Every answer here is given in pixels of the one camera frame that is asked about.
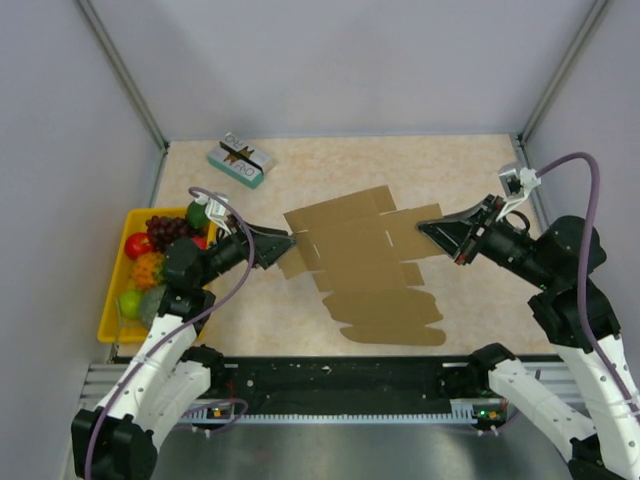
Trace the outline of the brown cardboard box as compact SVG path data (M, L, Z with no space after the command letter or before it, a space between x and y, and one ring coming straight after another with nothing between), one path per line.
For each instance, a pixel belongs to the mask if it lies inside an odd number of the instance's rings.
M439 204L398 209L388 186L292 210L284 218L296 245L278 266L287 279L311 274L350 341L441 346L443 316L418 263L442 251L417 229L441 217Z

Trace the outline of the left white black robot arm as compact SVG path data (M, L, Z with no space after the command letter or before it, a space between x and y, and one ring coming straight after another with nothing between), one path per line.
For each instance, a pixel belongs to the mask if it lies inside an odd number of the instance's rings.
M166 250L164 293L138 353L111 390L71 424L74 470L82 479L148 479L170 431L202 394L226 387L222 355L194 346L222 301L207 285L239 264L268 269L296 244L283 230L238 222L202 249L188 238Z

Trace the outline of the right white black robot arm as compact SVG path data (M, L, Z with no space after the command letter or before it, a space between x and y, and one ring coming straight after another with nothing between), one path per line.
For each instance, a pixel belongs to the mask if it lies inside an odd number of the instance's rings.
M587 412L561 400L499 343L472 352L463 367L443 370L441 389L450 397L494 393L506 399L553 443L574 479L636 479L639 390L611 303L579 273L585 221L564 216L532 238L528 223L515 226L501 217L504 204L489 195L416 228L458 265L483 256L538 288L528 306L572 374Z

